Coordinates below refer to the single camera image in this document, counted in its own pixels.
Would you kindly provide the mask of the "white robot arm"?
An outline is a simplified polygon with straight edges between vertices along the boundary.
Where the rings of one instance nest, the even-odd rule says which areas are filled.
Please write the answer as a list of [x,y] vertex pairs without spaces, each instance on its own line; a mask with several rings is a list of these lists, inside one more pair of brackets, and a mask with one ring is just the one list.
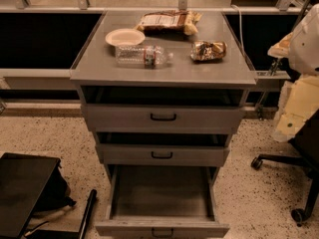
[[287,58],[300,77],[286,81],[275,114],[273,138],[293,138],[319,110],[319,5],[314,5],[294,30],[268,50],[274,58]]

